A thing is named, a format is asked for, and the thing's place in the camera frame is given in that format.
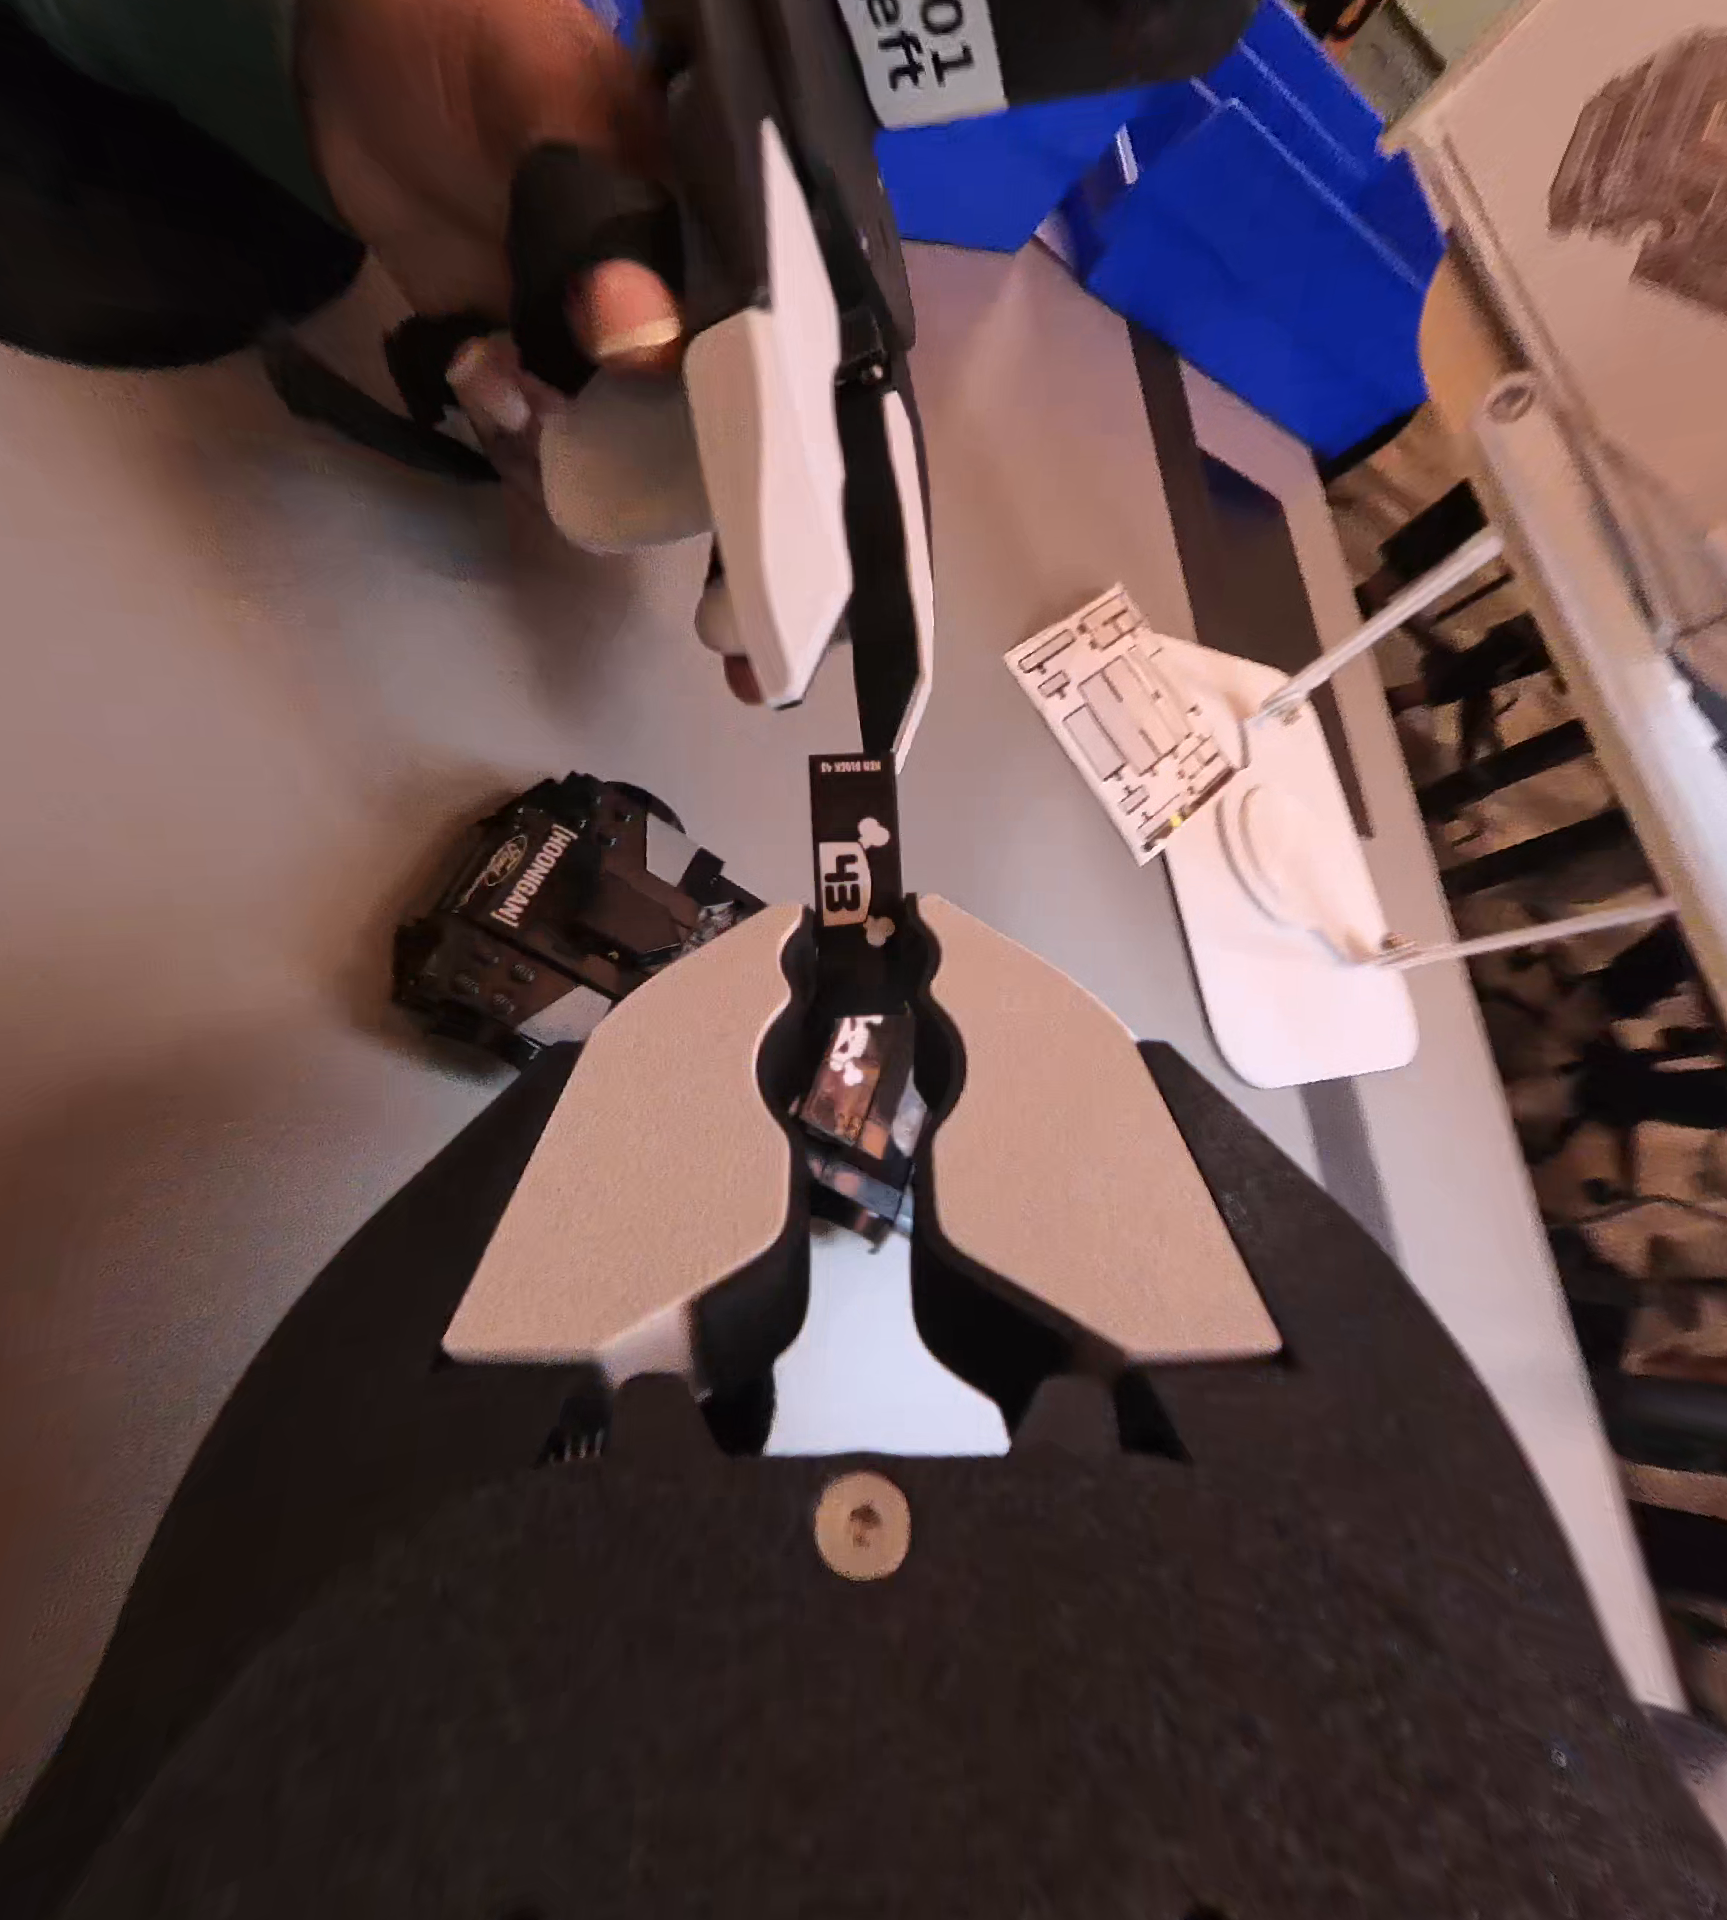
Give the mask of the white sticker sheet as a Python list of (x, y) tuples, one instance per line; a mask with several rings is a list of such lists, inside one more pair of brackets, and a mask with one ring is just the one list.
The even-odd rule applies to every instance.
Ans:
[(1003, 666), (1137, 867), (1247, 765), (1234, 709), (1121, 587), (1012, 645)]

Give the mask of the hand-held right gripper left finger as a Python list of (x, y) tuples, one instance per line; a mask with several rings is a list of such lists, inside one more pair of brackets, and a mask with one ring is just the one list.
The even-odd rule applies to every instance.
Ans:
[(732, 1396), (802, 1330), (802, 1154), (760, 1074), (813, 942), (774, 904), (657, 972), (584, 1046), (449, 1323), (462, 1366), (676, 1376)]

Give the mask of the person's left forearm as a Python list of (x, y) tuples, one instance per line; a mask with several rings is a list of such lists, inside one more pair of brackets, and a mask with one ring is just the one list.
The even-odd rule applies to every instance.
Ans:
[(344, 228), (295, 80), (293, 2), (12, 2), (90, 81), (155, 104)]

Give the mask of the person's left hand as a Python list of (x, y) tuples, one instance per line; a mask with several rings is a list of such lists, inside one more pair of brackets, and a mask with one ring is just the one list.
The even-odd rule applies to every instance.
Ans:
[(446, 375), (477, 441), (518, 477), (555, 402), (509, 338), (510, 189), (560, 143), (666, 174), (657, 94), (576, 2), (314, 2), (295, 89), (330, 201), (418, 316), (493, 324)]

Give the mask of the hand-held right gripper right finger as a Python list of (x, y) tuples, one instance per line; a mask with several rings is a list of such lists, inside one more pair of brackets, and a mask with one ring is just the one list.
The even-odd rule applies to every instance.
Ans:
[(929, 1134), (909, 1255), (929, 1356), (988, 1399), (1267, 1361), (1282, 1332), (1137, 1036), (966, 910), (910, 903)]

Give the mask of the white booklet stand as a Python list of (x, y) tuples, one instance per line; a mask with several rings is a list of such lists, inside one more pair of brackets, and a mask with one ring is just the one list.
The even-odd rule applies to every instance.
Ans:
[(1506, 560), (1526, 589), (1551, 659), (1581, 705), (1586, 745), (1611, 786), (1660, 891), (1517, 935), (1534, 945), (1670, 918), (1727, 1029), (1727, 746), (1663, 648), (1663, 589), (1643, 561), (1708, 546), (1700, 531), (1643, 535), (1652, 484), (1626, 477), (1549, 364), (1498, 371), (1466, 415), (1479, 497), (1490, 522), (1418, 587), (1295, 677), (1211, 649), (1197, 636), (1147, 638), (1160, 692), (1200, 714), (1234, 772), (1157, 844), (1197, 978), (1211, 1038), (1260, 1091), (1396, 1070), (1418, 1022), (1406, 975), (1461, 963), (1464, 945), (1399, 937), (1379, 900), (1353, 809), (1310, 699), (1402, 621), (1425, 591), (1447, 593)]

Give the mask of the black numbered lego tile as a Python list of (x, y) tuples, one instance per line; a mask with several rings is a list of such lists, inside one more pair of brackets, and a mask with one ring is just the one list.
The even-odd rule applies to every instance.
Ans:
[(830, 953), (883, 958), (904, 900), (896, 763), (813, 753), (806, 778), (818, 939)]

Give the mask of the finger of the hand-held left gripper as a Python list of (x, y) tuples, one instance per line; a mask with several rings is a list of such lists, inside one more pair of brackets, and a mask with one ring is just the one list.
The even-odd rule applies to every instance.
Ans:
[(862, 746), (904, 770), (929, 704), (935, 593), (929, 472), (907, 346), (849, 316), (849, 682)]
[(840, 306), (788, 146), (760, 126), (763, 295), (684, 351), (684, 400), (722, 563), (711, 621), (763, 709), (812, 691), (855, 587), (836, 415)]

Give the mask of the blue storage bin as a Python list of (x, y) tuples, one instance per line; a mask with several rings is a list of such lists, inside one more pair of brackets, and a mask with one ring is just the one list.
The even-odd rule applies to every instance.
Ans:
[(1073, 273), (1333, 470), (1425, 405), (1447, 235), (1376, 110), (1283, 4), (1143, 95), (1067, 195)]
[(904, 243), (1015, 254), (1113, 149), (1121, 126), (1180, 106), (1196, 81), (1152, 84), (883, 130), (876, 174)]

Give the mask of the black lego car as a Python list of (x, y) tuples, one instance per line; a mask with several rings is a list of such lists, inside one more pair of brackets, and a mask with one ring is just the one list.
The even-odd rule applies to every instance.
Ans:
[(396, 928), (390, 1004), (427, 1041), (520, 1070), (762, 910), (649, 789), (540, 780), (465, 833)]

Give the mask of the black striped lego piece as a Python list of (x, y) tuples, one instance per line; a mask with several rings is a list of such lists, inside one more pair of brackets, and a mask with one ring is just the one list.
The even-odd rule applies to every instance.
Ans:
[(909, 1236), (918, 1149), (929, 1122), (918, 1084), (916, 1015), (836, 1020), (790, 1118), (809, 1171), (812, 1213), (873, 1249)]

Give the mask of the lego instruction booklet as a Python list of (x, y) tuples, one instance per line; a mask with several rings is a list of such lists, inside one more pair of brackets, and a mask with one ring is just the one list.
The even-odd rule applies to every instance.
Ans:
[(1727, 621), (1727, 2), (1544, 2), (1395, 136), (1668, 640)]

